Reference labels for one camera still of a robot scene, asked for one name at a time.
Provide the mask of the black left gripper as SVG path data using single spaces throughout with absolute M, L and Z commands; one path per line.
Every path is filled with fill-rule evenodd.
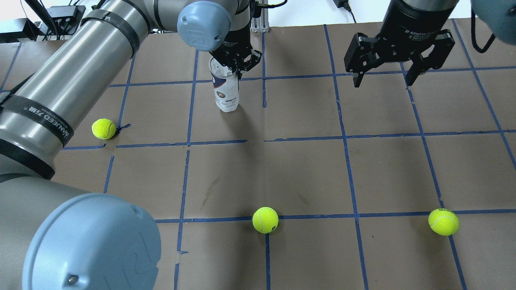
M 253 49 L 250 41 L 250 23 L 237 31 L 229 31 L 221 45 L 210 55 L 217 60 L 216 76 L 230 77 L 238 71 L 238 79 L 260 63 L 263 53 Z

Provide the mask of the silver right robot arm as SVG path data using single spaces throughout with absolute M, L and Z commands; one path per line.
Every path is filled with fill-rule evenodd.
M 369 70 L 385 63 L 411 61 L 407 85 L 431 68 L 442 68 L 455 40 L 445 22 L 456 0 L 392 0 L 380 32 L 373 38 L 356 33 L 343 58 L 354 86 Z M 484 53 L 495 39 L 515 44 L 514 0 L 472 0 L 471 35 L 475 50 Z

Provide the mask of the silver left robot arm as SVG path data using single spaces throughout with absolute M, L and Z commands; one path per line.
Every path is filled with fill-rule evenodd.
M 2 290 L 151 290 L 162 246 L 152 216 L 107 193 L 55 183 L 77 137 L 153 29 L 215 51 L 249 27 L 248 0 L 107 0 L 29 79 L 1 95 Z

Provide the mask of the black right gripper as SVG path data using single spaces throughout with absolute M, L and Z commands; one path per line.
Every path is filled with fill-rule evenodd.
M 441 68 L 455 45 L 450 30 L 443 28 L 455 7 L 454 0 L 391 0 L 379 33 L 356 33 L 343 58 L 354 87 L 385 63 L 412 62 L 407 86 L 430 68 Z

